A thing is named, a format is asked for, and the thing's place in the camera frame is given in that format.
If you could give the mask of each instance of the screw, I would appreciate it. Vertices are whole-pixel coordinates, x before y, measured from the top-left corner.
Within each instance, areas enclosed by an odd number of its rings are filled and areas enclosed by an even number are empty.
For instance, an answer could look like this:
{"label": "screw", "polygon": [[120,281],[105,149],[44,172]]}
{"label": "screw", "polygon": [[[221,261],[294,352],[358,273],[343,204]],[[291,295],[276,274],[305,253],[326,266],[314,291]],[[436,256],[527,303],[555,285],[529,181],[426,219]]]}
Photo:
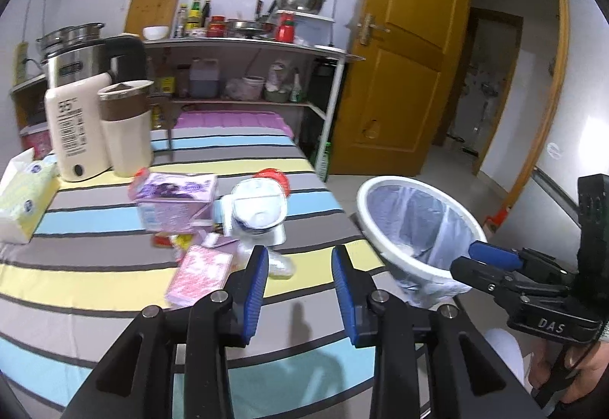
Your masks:
{"label": "screw", "polygon": [[370,294],[374,302],[384,303],[389,300],[389,293],[386,290],[375,290]]}
{"label": "screw", "polygon": [[228,299],[228,292],[226,290],[216,290],[211,293],[209,298],[211,298],[212,302],[224,302]]}
{"label": "screw", "polygon": [[441,315],[448,319],[454,319],[459,314],[459,308],[451,304],[442,304],[440,307],[438,307],[438,311]]}
{"label": "screw", "polygon": [[145,318],[154,318],[159,312],[161,308],[159,306],[146,306],[142,309],[142,316]]}

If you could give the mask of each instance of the white bowl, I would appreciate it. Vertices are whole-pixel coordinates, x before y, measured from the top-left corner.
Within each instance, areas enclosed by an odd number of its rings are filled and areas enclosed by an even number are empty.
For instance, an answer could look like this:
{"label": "white bowl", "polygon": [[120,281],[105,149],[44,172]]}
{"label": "white bowl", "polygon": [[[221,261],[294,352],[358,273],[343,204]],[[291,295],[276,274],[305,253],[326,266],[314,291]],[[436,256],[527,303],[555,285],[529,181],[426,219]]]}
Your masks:
{"label": "white bowl", "polygon": [[147,40],[150,40],[150,41],[162,40],[162,38],[167,36],[168,32],[169,32],[168,25],[152,25],[149,27],[144,27],[144,29],[142,30],[142,34],[144,35],[144,38],[146,38]]}

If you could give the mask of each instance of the shelf leg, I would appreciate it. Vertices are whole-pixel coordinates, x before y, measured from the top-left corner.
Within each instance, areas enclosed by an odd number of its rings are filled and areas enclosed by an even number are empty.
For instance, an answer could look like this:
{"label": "shelf leg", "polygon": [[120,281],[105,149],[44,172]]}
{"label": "shelf leg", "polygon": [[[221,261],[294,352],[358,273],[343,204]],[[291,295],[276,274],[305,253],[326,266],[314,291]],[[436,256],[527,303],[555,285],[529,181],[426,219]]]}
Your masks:
{"label": "shelf leg", "polygon": [[330,89],[330,99],[328,100],[328,109],[326,110],[326,119],[324,121],[324,128],[322,129],[322,137],[319,140],[319,149],[317,151],[317,157],[315,160],[315,172],[320,173],[322,166],[322,158],[324,157],[324,151],[328,137],[330,137],[330,127],[332,127],[332,118],[334,117],[334,110],[336,109],[336,100],[339,96],[340,80],[342,79],[342,73],[345,68],[345,59],[339,58],[336,64],[336,70],[334,71],[334,79],[332,79],[332,89]]}

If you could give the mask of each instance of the white bin rim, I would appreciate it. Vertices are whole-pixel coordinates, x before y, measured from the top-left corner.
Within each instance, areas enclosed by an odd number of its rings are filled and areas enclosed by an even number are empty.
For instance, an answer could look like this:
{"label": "white bin rim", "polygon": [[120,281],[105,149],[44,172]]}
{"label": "white bin rim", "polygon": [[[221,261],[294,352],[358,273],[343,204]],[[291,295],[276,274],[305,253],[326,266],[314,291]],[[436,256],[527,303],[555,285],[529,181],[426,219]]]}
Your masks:
{"label": "white bin rim", "polygon": [[364,182],[357,191],[357,218],[359,219],[360,227],[366,238],[380,251],[381,256],[395,264],[395,266],[404,272],[434,283],[444,283],[454,279],[449,270],[442,270],[434,266],[429,266],[428,264],[412,258],[407,253],[402,252],[395,247],[383,232],[380,231],[368,211],[367,197],[370,191],[381,186],[413,187],[440,199],[444,203],[449,204],[452,209],[461,216],[474,234],[474,240],[486,242],[486,235],[484,234],[482,227],[471,213],[467,211],[463,205],[440,189],[436,189],[424,182],[408,177],[383,175],[381,177],[371,178]]}

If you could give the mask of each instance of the human hand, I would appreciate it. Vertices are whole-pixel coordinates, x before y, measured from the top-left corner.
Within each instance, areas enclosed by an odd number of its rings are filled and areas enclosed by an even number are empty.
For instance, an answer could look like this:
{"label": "human hand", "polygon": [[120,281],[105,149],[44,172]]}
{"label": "human hand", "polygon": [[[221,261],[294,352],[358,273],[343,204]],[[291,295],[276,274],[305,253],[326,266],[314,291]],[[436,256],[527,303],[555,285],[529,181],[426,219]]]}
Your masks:
{"label": "human hand", "polygon": [[[587,347],[571,347],[564,357],[564,365],[567,368],[579,360]],[[547,340],[537,339],[535,341],[534,354],[529,373],[529,383],[535,388],[540,388],[550,377],[552,365],[546,360]],[[577,377],[567,388],[564,396],[560,399],[565,404],[585,397],[598,385],[607,365],[609,364],[609,343],[597,342],[584,360],[579,363]]]}

